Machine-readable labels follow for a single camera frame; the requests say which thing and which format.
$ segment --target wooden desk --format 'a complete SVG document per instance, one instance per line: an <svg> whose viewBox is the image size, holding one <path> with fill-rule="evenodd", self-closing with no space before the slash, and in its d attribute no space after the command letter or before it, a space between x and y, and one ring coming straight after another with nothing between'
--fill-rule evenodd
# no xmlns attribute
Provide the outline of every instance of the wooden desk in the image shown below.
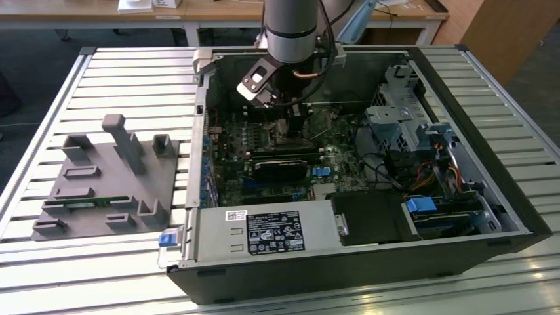
<svg viewBox="0 0 560 315"><path fill-rule="evenodd" d="M560 0L440 0L452 14L433 41L468 46L504 85L560 18Z"/></svg>
<svg viewBox="0 0 560 315"><path fill-rule="evenodd" d="M153 12L118 14L118 0L0 0L0 21L6 22L129 22L181 20L186 8L153 8Z"/></svg>
<svg viewBox="0 0 560 315"><path fill-rule="evenodd" d="M118 0L0 0L0 29L184 28L186 1L178 8L118 14Z"/></svg>
<svg viewBox="0 0 560 315"><path fill-rule="evenodd" d="M258 28L262 4L240 0L182 0L178 8L118 14L118 0L0 0L0 28L184 28L190 46L200 46L198 28ZM420 28L417 44L429 45L446 13L424 0L390 7L397 16L374 12L369 28Z"/></svg>
<svg viewBox="0 0 560 315"><path fill-rule="evenodd" d="M396 14L390 21L388 14L374 11L368 28L420 28L417 45L430 45L441 21L449 15L436 12L425 0L412 0L406 5L389 7ZM188 0L184 13L189 29L197 28L257 28L261 25L262 3L242 0ZM186 33L189 43L198 43L196 32Z"/></svg>

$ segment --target slotted aluminum table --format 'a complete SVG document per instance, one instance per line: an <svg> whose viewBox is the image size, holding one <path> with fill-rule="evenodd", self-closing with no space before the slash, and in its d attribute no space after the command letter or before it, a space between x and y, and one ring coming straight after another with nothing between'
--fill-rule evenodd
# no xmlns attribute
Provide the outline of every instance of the slotted aluminum table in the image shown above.
<svg viewBox="0 0 560 315"><path fill-rule="evenodd" d="M102 116L126 116L138 140L180 140L172 226L184 222L196 84L190 48L97 49L80 55L0 197L0 313L506 314L560 305L560 154L468 51L425 47L457 97L554 235L460 276L198 306L164 274L158 233L34 242L33 221L65 155L64 137L109 142ZM436 101L433 111L445 120Z"/></svg>

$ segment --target paper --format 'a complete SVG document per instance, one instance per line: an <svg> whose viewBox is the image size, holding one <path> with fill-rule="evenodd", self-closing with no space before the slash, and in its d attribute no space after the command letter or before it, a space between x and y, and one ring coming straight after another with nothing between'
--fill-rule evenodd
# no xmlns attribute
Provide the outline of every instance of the paper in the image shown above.
<svg viewBox="0 0 560 315"><path fill-rule="evenodd" d="M378 0L376 3L376 9L381 9L385 6L389 7L390 5L402 5L408 2L410 2L410 0Z"/></svg>
<svg viewBox="0 0 560 315"><path fill-rule="evenodd" d="M153 12L152 0L118 0L118 14Z"/></svg>
<svg viewBox="0 0 560 315"><path fill-rule="evenodd" d="M153 6L161 8L176 8L181 0L153 0Z"/></svg>

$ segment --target blue latch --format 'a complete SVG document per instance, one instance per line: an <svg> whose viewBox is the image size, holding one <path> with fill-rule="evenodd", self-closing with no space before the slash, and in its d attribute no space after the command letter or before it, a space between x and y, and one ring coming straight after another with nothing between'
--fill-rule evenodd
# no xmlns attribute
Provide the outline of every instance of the blue latch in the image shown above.
<svg viewBox="0 0 560 315"><path fill-rule="evenodd" d="M158 246L172 247L177 246L177 233L165 233L158 236Z"/></svg>
<svg viewBox="0 0 560 315"><path fill-rule="evenodd" d="M406 200L405 207L410 213L437 210L436 203L430 197L412 197Z"/></svg>

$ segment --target warning label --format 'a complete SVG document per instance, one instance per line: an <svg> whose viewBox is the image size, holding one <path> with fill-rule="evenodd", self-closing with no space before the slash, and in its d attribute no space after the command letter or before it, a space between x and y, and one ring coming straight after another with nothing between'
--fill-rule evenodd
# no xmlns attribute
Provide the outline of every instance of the warning label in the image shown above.
<svg viewBox="0 0 560 315"><path fill-rule="evenodd" d="M252 255L304 251L298 211L246 215L246 238Z"/></svg>

